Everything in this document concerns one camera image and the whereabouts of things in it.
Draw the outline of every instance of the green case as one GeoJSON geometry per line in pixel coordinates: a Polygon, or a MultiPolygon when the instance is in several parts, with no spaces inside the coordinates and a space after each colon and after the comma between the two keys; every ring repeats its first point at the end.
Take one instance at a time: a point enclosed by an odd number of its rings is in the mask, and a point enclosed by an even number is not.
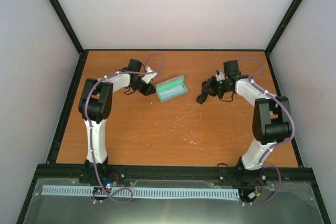
{"type": "Polygon", "coordinates": [[[183,75],[161,82],[155,87],[157,96],[161,102],[166,102],[188,93],[188,89],[184,84],[183,75]]]}

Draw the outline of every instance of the white wall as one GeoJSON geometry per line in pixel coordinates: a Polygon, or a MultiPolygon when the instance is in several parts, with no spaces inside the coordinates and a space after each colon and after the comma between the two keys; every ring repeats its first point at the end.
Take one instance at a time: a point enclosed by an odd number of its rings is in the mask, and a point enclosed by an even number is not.
{"type": "Polygon", "coordinates": [[[265,49],[292,0],[59,0],[84,48],[265,49]]]}
{"type": "Polygon", "coordinates": [[[290,99],[304,165],[336,223],[336,0],[303,0],[271,54],[290,99]]]}
{"type": "Polygon", "coordinates": [[[0,0],[0,222],[16,223],[78,59],[48,0],[0,0]]]}

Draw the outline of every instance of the perforated white strip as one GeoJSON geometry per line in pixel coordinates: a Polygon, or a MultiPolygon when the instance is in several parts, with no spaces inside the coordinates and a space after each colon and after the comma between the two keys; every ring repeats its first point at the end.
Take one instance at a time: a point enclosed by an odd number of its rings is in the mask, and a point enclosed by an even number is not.
{"type": "MultiPolygon", "coordinates": [[[[111,194],[121,187],[113,187],[111,194]]],[[[227,199],[238,200],[238,189],[195,189],[195,188],[150,188],[130,187],[133,198],[137,199],[227,199]]],[[[92,186],[43,186],[42,195],[92,196],[92,186]]],[[[97,196],[106,197],[104,192],[97,196]]],[[[128,190],[122,190],[114,197],[130,197],[128,190]]]]}

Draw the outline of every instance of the wooden table surface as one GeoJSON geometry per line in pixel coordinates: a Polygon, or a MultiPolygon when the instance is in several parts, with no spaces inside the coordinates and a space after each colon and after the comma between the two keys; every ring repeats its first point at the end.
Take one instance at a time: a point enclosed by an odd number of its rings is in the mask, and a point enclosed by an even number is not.
{"type": "MultiPolygon", "coordinates": [[[[126,67],[131,58],[145,63],[152,51],[90,51],[71,110],[58,163],[83,163],[88,151],[87,133],[78,103],[88,77],[101,78],[126,67]]],[[[233,102],[208,97],[200,105],[196,97],[201,83],[223,67],[223,62],[253,57],[265,63],[255,80],[275,93],[265,54],[242,51],[164,51],[165,65],[154,79],[160,83],[183,74],[189,90],[184,96],[161,103],[156,94],[145,97],[124,90],[113,94],[112,112],[106,124],[106,148],[110,164],[215,166],[224,162],[236,165],[253,140],[253,107],[235,95],[233,102]]],[[[153,57],[152,69],[161,64],[153,57]]],[[[240,61],[242,74],[259,70],[257,62],[240,61]]],[[[266,164],[297,167],[291,144],[276,148],[266,164]]]]}

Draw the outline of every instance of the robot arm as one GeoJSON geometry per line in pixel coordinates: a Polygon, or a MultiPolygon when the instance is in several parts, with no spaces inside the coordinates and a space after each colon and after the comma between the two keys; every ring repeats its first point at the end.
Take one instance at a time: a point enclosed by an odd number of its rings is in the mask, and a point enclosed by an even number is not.
{"type": "MultiPolygon", "coordinates": [[[[132,88],[140,91],[143,95],[155,93],[155,88],[150,81],[158,74],[153,72],[149,66],[145,66],[145,70],[149,74],[145,74],[142,78],[136,74],[129,73],[139,72],[142,63],[137,60],[130,60],[127,68],[117,71],[114,75],[102,81],[94,91],[93,95],[99,95],[98,98],[91,97],[88,106],[88,115],[92,123],[92,143],[94,149],[95,161],[97,164],[107,163],[107,152],[105,148],[105,124],[107,117],[110,115],[112,109],[112,94],[122,88],[132,88]]],[[[84,109],[88,94],[93,85],[97,83],[97,79],[89,78],[86,80],[83,93],[79,102],[79,112],[85,120],[88,136],[88,155],[87,162],[93,163],[90,151],[90,125],[86,120],[84,109]]]]}
{"type": "MultiPolygon", "coordinates": [[[[260,169],[272,151],[271,147],[284,141],[291,134],[291,125],[285,112],[260,90],[261,87],[254,80],[250,81],[248,76],[240,73],[238,61],[231,60],[224,63],[224,73],[217,70],[216,76],[202,83],[202,93],[196,99],[198,103],[203,104],[208,95],[222,99],[226,92],[232,92],[244,97],[254,107],[254,139],[248,151],[238,160],[237,166],[240,170],[260,169]]],[[[277,98],[290,111],[287,97],[269,95],[277,98]]]]}

